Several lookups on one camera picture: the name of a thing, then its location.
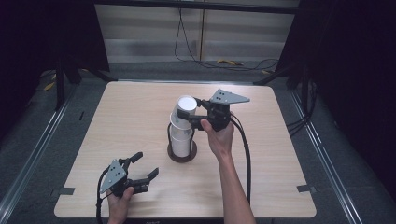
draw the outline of paper cup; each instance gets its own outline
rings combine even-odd
[[[172,151],[178,157],[187,157],[190,155],[190,139],[177,140],[172,136]]]
[[[174,110],[170,116],[171,123],[180,130],[188,130],[191,128],[189,122],[177,116],[177,109],[183,110],[191,115],[195,114],[197,102],[189,95],[182,95],[178,98]]]
[[[172,125],[171,126],[171,135],[177,140],[186,140],[190,139],[192,136],[192,129],[182,130],[178,127]]]

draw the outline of black wire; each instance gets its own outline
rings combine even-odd
[[[105,174],[108,172],[108,168],[109,168],[110,166],[108,166],[103,172],[102,172],[102,174],[100,175],[100,177],[99,177],[99,181],[98,181],[98,188],[97,188],[97,191],[96,191],[96,221],[97,221],[97,223],[99,223],[99,224],[103,224],[103,221],[102,221],[102,215],[101,215],[101,208],[102,208],[102,201],[103,201],[103,199],[105,199],[106,197],[108,197],[109,195],[111,195],[112,193],[110,193],[110,194],[108,194],[105,198],[100,198],[100,184],[102,183],[102,179],[103,179],[103,176],[105,176]]]
[[[238,121],[239,126],[241,127],[242,131],[244,131],[244,128],[242,127],[241,121],[240,121],[236,116],[234,116],[234,115],[233,115],[233,118],[236,119],[236,120]]]
[[[235,127],[239,130],[239,132],[242,135],[242,141],[244,142],[244,148],[245,148],[245,153],[246,153],[246,157],[247,157],[247,202],[250,203],[250,190],[251,190],[251,161],[250,161],[250,151],[248,148],[248,140],[245,136],[245,132],[242,129],[242,127],[235,122],[235,120],[231,119],[231,122],[233,123],[233,125],[235,125]]]
[[[201,65],[202,67],[205,67],[205,68],[222,68],[222,69],[231,70],[231,71],[245,72],[245,71],[268,69],[268,68],[274,67],[279,61],[278,59],[261,60],[255,67],[252,67],[252,68],[248,68],[248,67],[224,67],[224,66],[214,65],[214,64],[211,64],[211,63],[205,63],[205,62],[202,62],[202,61],[197,61],[197,60],[195,60],[194,56],[192,55],[192,52],[191,52],[191,49],[190,49],[189,40],[187,38],[186,29],[184,28],[184,22],[183,22],[183,18],[181,16],[181,8],[178,9],[178,14],[179,14],[179,21],[178,21],[178,27],[177,27],[177,37],[176,37],[174,53],[175,53],[176,58],[178,60],[182,61],[182,62],[195,62],[195,63],[197,63],[197,64],[199,64],[199,65]],[[180,33],[180,25],[182,27],[182,30],[183,30],[183,33],[184,33],[184,38],[185,38],[186,45],[187,45],[187,49],[189,50],[189,54],[192,57],[192,60],[183,60],[183,59],[180,59],[177,56],[177,42],[178,42],[178,36],[179,36],[179,33]],[[259,66],[263,62],[268,62],[268,61],[276,61],[276,62],[274,62],[273,64],[271,64],[271,65],[269,65],[267,67],[259,68]]]
[[[311,90],[310,90],[311,107],[308,113],[303,118],[287,125],[289,127],[298,124],[297,126],[289,129],[289,132],[296,130],[295,132],[290,134],[290,137],[293,137],[295,134],[297,134],[297,132],[299,132],[309,122],[309,120],[311,120],[312,114],[314,113],[314,108],[318,97],[318,88],[312,80],[310,84],[311,84]]]

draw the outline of wooden table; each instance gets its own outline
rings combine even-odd
[[[160,173],[147,193],[132,198],[128,217],[222,217],[219,167],[206,133],[195,133],[198,153],[190,162],[174,162],[166,151],[169,116],[178,97],[209,100],[217,89],[250,98],[249,103],[231,105],[231,110],[241,120],[250,147],[255,217],[313,217],[316,208],[310,193],[296,188],[306,182],[271,88],[146,82],[107,85],[64,185],[75,192],[60,196],[55,215],[94,217],[100,174],[113,159],[142,151],[144,157],[131,164],[129,178],[144,178],[156,167]],[[206,115],[206,111],[198,107],[196,114]],[[237,129],[233,158],[245,188],[245,151]],[[102,216],[108,216],[106,200]]]

